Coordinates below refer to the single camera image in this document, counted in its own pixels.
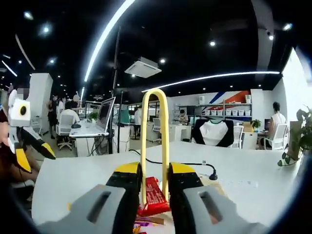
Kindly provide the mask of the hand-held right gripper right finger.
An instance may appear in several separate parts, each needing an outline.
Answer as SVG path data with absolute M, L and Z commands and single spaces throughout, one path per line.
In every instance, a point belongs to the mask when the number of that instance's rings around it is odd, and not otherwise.
M 188 165 L 170 163 L 170 208 L 177 234 L 264 234 L 261 223 L 248 222 L 217 187 L 203 185 Z

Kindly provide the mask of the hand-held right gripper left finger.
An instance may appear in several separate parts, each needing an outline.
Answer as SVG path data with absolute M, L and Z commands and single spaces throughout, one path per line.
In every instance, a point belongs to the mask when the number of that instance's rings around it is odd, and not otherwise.
M 38 226 L 41 234 L 131 234 L 139 208 L 141 164 L 115 169 L 105 185 L 97 185 L 71 204 L 59 221 Z

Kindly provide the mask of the person's left hand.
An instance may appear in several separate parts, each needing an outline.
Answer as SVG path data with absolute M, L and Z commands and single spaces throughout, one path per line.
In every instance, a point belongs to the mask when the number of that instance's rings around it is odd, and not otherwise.
M 0 143 L 3 143 L 6 146 L 9 146 L 8 131 L 9 131 L 8 122 L 1 122 L 0 123 Z

